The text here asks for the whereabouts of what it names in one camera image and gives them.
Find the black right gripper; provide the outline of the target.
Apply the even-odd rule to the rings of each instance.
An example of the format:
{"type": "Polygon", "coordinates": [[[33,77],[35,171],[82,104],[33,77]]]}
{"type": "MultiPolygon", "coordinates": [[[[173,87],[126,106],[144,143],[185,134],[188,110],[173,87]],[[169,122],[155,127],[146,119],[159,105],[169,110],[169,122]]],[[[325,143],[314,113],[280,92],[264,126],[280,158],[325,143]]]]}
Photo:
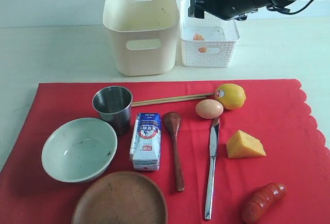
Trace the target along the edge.
{"type": "Polygon", "coordinates": [[[268,0],[190,0],[188,17],[204,18],[204,11],[222,20],[245,21],[248,14],[268,5],[268,0]]]}

